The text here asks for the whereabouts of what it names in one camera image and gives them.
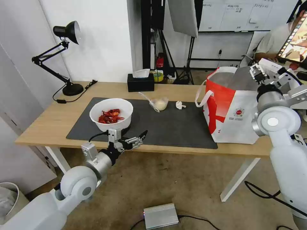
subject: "black desk mat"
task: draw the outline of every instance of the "black desk mat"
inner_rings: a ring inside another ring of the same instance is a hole
[[[90,110],[98,102],[106,98],[94,97],[85,108],[67,139],[85,140],[101,133],[100,129],[90,119]],[[162,145],[217,149],[208,129],[202,108],[197,108],[194,102],[183,102],[185,109],[178,110],[176,102],[169,101],[167,108],[160,113],[154,111],[146,100],[130,100],[133,113],[130,129],[124,135],[131,138],[139,136],[143,131],[148,134],[143,141],[146,145]],[[105,135],[95,137],[93,141],[107,142]]]

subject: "silver box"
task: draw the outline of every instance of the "silver box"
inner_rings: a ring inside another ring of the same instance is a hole
[[[144,209],[146,230],[178,224],[178,216],[173,203]]]

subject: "lamp shade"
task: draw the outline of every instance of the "lamp shade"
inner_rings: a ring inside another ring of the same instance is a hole
[[[53,27],[53,32],[56,36],[60,38],[65,37],[78,45],[80,44],[81,33],[77,21],[72,21],[68,23],[68,25],[65,27],[55,26]]]

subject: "lamp base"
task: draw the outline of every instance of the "lamp base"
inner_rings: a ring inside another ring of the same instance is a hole
[[[83,92],[83,86],[80,84],[71,84],[63,88],[65,96],[75,96]]]

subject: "white shirt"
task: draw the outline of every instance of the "white shirt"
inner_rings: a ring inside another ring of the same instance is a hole
[[[292,22],[268,32],[258,45],[256,53],[278,53],[291,33]]]

